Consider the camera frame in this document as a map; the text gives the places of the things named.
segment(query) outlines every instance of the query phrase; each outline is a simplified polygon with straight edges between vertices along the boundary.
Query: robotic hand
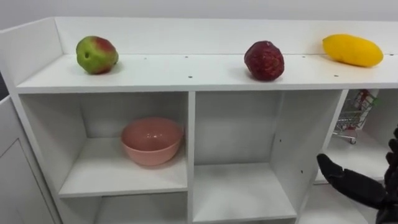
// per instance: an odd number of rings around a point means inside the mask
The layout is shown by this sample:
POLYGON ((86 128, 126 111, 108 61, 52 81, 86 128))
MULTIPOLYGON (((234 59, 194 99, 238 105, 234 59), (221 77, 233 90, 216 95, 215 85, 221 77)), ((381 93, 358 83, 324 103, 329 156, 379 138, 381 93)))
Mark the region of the robotic hand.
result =
POLYGON ((365 175, 335 164, 325 154, 317 161, 326 180, 343 195, 378 211, 376 224, 398 224, 398 128, 395 139, 389 141, 392 152, 386 155, 389 168, 384 175, 384 186, 365 175))

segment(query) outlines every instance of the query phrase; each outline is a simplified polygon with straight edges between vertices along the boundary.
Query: ceramic bowl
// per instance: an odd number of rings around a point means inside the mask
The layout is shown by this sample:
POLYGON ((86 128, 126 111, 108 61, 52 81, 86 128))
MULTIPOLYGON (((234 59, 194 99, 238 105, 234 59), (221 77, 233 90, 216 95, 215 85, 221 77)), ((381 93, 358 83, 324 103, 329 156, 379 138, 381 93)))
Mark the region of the ceramic bowl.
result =
POLYGON ((124 150, 136 163, 156 166, 167 162, 177 153, 183 131, 165 118, 144 118, 124 128, 121 141, 124 150))

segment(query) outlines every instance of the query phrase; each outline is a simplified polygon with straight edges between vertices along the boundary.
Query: white wall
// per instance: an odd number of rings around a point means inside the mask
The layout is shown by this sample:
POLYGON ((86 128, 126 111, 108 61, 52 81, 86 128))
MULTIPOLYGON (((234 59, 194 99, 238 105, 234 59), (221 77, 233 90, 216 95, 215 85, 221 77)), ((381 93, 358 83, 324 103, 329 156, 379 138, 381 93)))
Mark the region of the white wall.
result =
POLYGON ((0 0, 0 30, 51 16, 54 0, 0 0))
POLYGON ((398 21, 396 0, 0 0, 0 29, 51 15, 398 21))

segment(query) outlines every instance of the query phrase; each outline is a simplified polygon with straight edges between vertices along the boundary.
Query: apple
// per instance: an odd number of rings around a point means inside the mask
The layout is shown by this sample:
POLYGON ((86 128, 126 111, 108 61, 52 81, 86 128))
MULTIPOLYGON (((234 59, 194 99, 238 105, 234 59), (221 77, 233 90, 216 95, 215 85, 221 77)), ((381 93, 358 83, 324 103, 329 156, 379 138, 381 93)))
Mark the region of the apple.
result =
POLYGON ((244 54, 244 63, 252 76, 260 81, 273 81, 285 70, 284 57, 269 41, 254 43, 244 54))
POLYGON ((119 54, 110 41, 88 36, 76 46, 78 64, 92 75, 108 73, 119 60, 119 54))

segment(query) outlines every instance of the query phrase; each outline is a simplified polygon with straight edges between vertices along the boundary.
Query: shelf panel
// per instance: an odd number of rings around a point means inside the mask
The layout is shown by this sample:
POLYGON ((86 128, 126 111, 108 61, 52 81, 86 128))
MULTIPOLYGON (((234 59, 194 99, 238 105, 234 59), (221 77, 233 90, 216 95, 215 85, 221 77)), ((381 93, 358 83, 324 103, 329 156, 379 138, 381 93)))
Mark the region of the shelf panel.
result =
POLYGON ((157 167, 141 167, 128 158, 119 138, 88 139, 59 197, 151 194, 187 190, 185 150, 157 167))
POLYGON ((95 224, 186 224, 185 194, 103 199, 95 224))
POLYGON ((313 186, 298 224, 368 223, 354 203, 330 185, 313 186))
MULTIPOLYGON (((386 154, 387 147, 382 146, 363 131, 358 131, 356 144, 352 145, 347 139, 333 136, 330 139, 326 154, 343 168, 351 169, 378 181, 384 179, 388 168, 386 154)), ((315 184, 325 184, 326 180, 319 171, 315 184)))
POLYGON ((238 222, 294 218, 269 164, 195 166, 193 221, 238 222))
POLYGON ((121 55, 107 75, 87 75, 64 55, 17 86, 19 93, 132 91, 324 90, 396 88, 398 56, 377 67, 332 62, 324 55, 284 55, 285 72, 271 83, 248 75, 243 55, 121 55))

